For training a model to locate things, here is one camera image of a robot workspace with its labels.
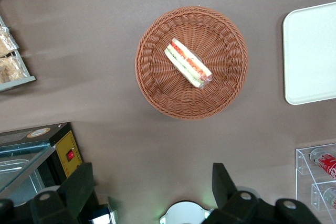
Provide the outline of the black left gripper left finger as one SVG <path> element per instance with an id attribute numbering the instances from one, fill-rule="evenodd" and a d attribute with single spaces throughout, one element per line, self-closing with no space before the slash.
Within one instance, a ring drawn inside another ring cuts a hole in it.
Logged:
<path id="1" fill-rule="evenodd" d="M 82 163 L 57 188 L 45 190 L 21 206 L 1 199 L 1 223 L 80 223 L 79 216 L 94 191 L 91 163 Z"/>

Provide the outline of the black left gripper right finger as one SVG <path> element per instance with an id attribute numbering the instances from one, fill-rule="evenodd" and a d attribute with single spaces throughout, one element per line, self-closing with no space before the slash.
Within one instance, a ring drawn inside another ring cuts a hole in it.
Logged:
<path id="1" fill-rule="evenodd" d="M 217 208 L 203 223 L 319 223 L 300 201 L 281 198 L 273 206 L 251 192 L 238 190 L 222 163 L 213 164 L 212 192 Z"/>

